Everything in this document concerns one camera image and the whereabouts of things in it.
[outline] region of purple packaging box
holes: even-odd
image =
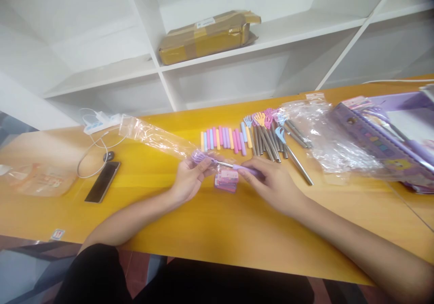
[[[352,100],[341,102],[333,109],[332,114],[339,123],[397,180],[418,193],[434,194],[434,168],[387,131],[352,109]],[[420,108],[434,110],[433,102],[422,92],[369,97],[369,100],[385,112]]]

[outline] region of wooden tabletop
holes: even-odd
[[[374,96],[417,90],[419,84],[384,83],[355,85],[322,91],[333,104],[358,95]],[[239,127],[253,112],[281,103],[304,99],[295,95],[270,100],[226,105],[144,117],[162,129],[199,142],[199,133],[212,126]],[[104,137],[107,145],[118,142],[115,131]],[[288,141],[315,182],[308,186],[290,160],[283,160],[297,186],[305,194],[338,215],[434,262],[434,197],[415,195],[401,185],[354,177],[344,186],[324,181],[319,165],[305,151]],[[91,145],[82,128],[25,133],[0,152],[0,163],[19,165],[42,162],[75,171],[78,160]],[[120,161],[116,175],[101,204],[84,199],[96,177],[77,180],[61,197],[14,195],[1,182],[0,234],[47,241],[57,228],[63,241],[82,243],[110,214],[126,205],[167,189],[175,178],[178,159],[149,146],[126,139],[113,149]],[[82,174],[102,164],[104,149],[92,149],[83,162]],[[222,149],[226,157],[245,160]],[[333,246],[294,220],[271,209],[244,182],[235,194],[204,181],[197,196],[176,211],[138,233],[126,248],[167,256],[281,271],[320,278],[370,284],[369,278]]]

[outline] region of plastic packaging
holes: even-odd
[[[380,179],[399,180],[376,157],[363,149],[360,144],[331,115],[332,104],[327,103],[323,94],[311,94],[306,100],[284,103],[273,113],[277,121],[289,121],[299,131],[302,141],[311,144],[306,151],[321,165],[325,174],[338,179],[332,184],[344,184],[349,173]],[[286,122],[292,134],[290,123]]]
[[[191,158],[195,151],[200,152],[200,147],[184,138],[178,137],[170,132],[156,127],[146,121],[132,116],[122,115],[119,135],[140,141],[145,145],[156,148],[168,155],[180,160]],[[233,159],[224,159],[217,152],[207,152],[208,156],[216,158],[218,161],[232,164]]]
[[[38,163],[17,168],[0,165],[0,176],[17,193],[44,197],[64,194],[76,178],[74,172]]]

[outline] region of smartphone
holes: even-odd
[[[120,165],[121,163],[118,161],[109,161],[105,164],[103,170],[96,179],[94,186],[90,189],[85,202],[101,203],[101,201],[103,201]]]

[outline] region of white sticker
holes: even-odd
[[[215,23],[216,23],[216,21],[214,20],[213,17],[211,17],[211,18],[197,22],[196,23],[196,29],[200,29],[200,28],[203,28],[203,27],[209,26],[211,24],[215,24]]]
[[[56,229],[54,231],[54,233],[52,234],[51,239],[56,240],[56,241],[60,241],[63,234],[65,234],[65,231],[63,229]]]

